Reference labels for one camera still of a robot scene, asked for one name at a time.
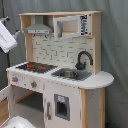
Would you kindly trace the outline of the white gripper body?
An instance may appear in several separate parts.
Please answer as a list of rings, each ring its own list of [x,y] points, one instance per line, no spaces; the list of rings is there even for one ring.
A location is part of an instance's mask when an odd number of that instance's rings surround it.
[[[9,21],[9,17],[0,19],[0,48],[4,53],[8,53],[10,50],[15,48],[18,43],[16,38],[18,37],[20,31],[17,30],[14,35],[12,35],[8,29],[5,27],[4,22]]]

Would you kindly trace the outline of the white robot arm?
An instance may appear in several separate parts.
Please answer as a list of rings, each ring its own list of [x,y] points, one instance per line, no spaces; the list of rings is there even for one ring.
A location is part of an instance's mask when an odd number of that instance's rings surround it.
[[[9,21],[9,18],[5,17],[0,19],[0,48],[5,53],[8,53],[11,49],[17,46],[17,42],[3,25],[5,21]],[[11,85],[8,85],[0,91],[0,102],[3,100],[7,100],[9,103],[12,103],[13,95]],[[9,110],[9,118],[4,121],[0,128],[35,128],[27,119],[20,116],[14,116],[12,106],[9,106]]]

